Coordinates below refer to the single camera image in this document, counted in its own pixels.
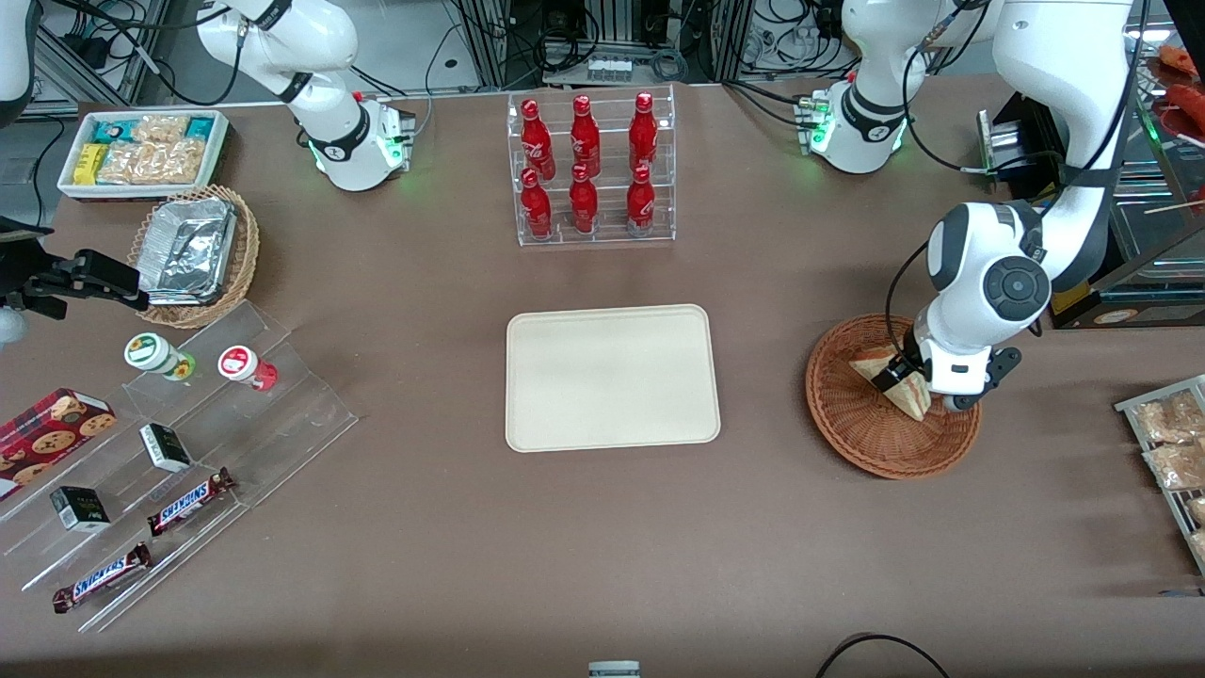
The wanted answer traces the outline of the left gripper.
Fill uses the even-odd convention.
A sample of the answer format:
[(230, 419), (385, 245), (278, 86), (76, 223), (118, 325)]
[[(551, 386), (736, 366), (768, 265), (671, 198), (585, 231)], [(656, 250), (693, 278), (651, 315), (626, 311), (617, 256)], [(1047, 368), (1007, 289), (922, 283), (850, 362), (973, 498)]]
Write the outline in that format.
[[(925, 381), (929, 389), (944, 396), (982, 396), (991, 393), (1021, 362), (1018, 347), (962, 347), (947, 342), (925, 320), (915, 325), (915, 343), (928, 366)], [(916, 372), (915, 364), (909, 359), (890, 359), (872, 376), (871, 383), (878, 393), (886, 394)]]

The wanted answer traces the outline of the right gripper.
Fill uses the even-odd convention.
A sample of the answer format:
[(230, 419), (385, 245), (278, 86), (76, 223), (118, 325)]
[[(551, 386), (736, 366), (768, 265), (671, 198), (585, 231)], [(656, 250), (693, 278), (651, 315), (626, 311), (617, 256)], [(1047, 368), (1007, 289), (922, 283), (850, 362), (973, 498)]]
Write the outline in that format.
[(66, 317), (67, 297), (99, 297), (148, 309), (148, 296), (139, 288), (139, 271), (99, 250), (77, 250), (74, 258), (48, 257), (27, 279), (27, 311), (52, 320)]

